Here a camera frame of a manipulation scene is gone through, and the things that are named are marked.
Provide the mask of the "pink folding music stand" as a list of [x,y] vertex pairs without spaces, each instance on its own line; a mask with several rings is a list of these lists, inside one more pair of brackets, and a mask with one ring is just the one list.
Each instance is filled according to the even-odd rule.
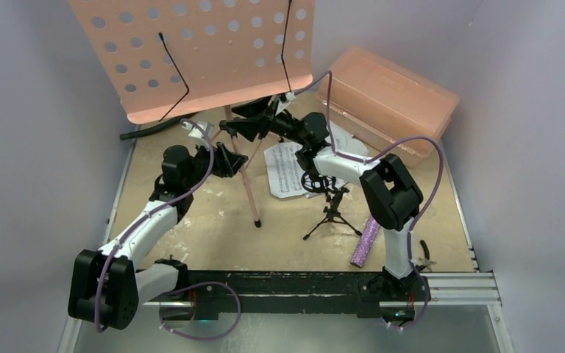
[[72,1],[127,119],[230,106],[313,81],[314,1]]

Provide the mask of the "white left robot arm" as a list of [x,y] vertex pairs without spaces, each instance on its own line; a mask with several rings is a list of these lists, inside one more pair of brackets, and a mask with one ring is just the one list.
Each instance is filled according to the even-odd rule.
[[223,143],[199,146],[191,154],[182,145],[163,152],[161,173],[138,217],[116,238],[97,250],[82,250],[75,258],[68,298],[68,315],[91,322],[98,331],[125,329],[141,304],[161,294],[184,299],[190,290],[187,265],[158,260],[137,267],[154,245],[186,216],[195,191],[211,175],[235,176],[249,158]]

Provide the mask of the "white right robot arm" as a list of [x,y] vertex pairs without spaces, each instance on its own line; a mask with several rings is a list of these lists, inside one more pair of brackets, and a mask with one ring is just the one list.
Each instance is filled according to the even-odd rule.
[[429,201],[398,156],[385,154],[369,160],[337,152],[324,113],[295,118],[283,108],[284,103],[276,95],[241,104],[231,108],[219,127],[250,142],[273,133],[299,144],[295,159],[303,171],[300,182],[308,193],[334,196],[342,191],[335,185],[339,180],[361,187],[370,215],[385,238],[383,288],[392,299],[403,298],[413,283],[423,280],[413,259],[412,238]]

